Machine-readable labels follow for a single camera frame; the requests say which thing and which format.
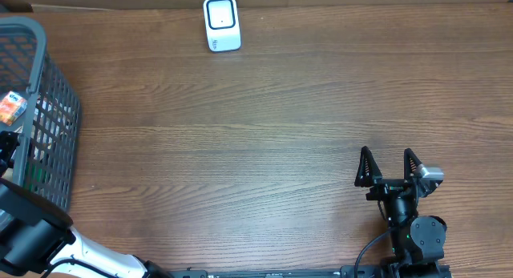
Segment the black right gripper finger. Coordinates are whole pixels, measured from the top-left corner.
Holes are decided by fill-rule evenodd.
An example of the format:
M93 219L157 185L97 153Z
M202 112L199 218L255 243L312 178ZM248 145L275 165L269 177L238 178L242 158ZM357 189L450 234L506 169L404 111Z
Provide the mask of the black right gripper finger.
M382 180L382 173L367 146L361 149L355 187L373 187Z
M409 179L416 171L417 167L422 164L416 154L407 148L404 150L404 179Z

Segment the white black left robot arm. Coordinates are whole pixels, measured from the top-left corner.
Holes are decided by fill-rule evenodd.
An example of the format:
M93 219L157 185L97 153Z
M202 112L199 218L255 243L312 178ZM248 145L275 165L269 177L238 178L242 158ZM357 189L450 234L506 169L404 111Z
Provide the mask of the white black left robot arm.
M1 270L12 276L169 277L150 260L82 236L67 214L73 156L39 135L1 133Z

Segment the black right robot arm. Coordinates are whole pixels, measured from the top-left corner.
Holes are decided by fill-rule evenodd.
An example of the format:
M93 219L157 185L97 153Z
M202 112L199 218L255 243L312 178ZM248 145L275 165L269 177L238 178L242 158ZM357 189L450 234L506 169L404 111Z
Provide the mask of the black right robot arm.
M358 277L451 277L450 268L438 262L444 257L446 222L438 216L421 216L421 198L432 194L444 180L439 167L428 167L409 148L403 154L403 177L384 177L371 150L361 149L354 185L365 187L368 201L378 205L387 229L371 240L358 254L349 271ZM376 243L390 238L392 253L378 265L361 266L365 253Z

